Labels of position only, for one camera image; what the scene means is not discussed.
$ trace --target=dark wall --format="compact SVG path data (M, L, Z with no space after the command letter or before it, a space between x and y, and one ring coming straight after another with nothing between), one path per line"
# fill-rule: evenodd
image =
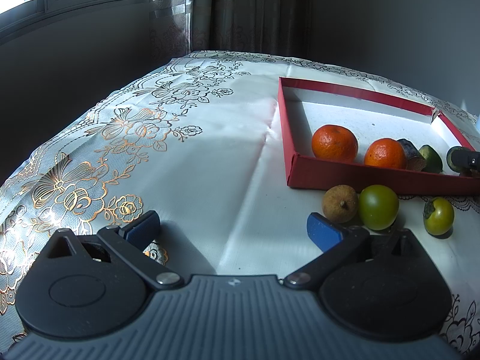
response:
M0 46L0 184L40 144L146 74L146 2L83 13Z
M311 58L480 112L480 0L314 0Z

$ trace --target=orange fruit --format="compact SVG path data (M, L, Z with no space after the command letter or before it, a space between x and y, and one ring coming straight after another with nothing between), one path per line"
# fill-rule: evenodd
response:
M311 138L311 150L323 160L352 162L359 151L355 135L345 127L326 124Z
M372 167L405 169L407 157L400 142L391 138L382 138L370 145L363 163Z

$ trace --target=floral tablecloth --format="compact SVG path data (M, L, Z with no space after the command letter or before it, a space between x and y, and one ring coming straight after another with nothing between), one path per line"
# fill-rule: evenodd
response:
M145 253L188 277L277 274L317 257L305 223L323 192L286 186L278 77L330 81L435 105L478 150L476 118L388 79L296 58L193 52L136 80L40 146L0 189L0 352L25 335L15 293L60 227L92 234L156 210L163 235ZM452 290L442 336L466 353L480 338L480 202L451 197L448 239L422 225L428 197L400 215ZM125 301L128 292L125 289Z

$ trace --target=white tablecloth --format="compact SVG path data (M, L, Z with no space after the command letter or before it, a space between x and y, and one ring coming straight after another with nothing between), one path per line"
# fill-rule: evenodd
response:
M25 334L14 308L16 288L59 227L92 234L156 210L163 236L146 253L185 277L284 277L317 257L321 252L305 224L311 212L321 212L323 192L286 186L279 76L433 104L480 149L475 117L378 76L241 52L194 52L172 60L43 144L1 188L0 351ZM452 290L442 334L465 353L480 337L480 203L449 198L456 207L454 233L440 240L423 229L426 198L401 198L400 218ZM126 302L128 291L135 289L126 288Z

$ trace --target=curtain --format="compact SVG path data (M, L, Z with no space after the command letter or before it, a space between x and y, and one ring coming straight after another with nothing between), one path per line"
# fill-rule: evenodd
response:
M193 50L307 58L311 0L194 0Z
M191 52L193 0L149 0L150 49L159 66Z

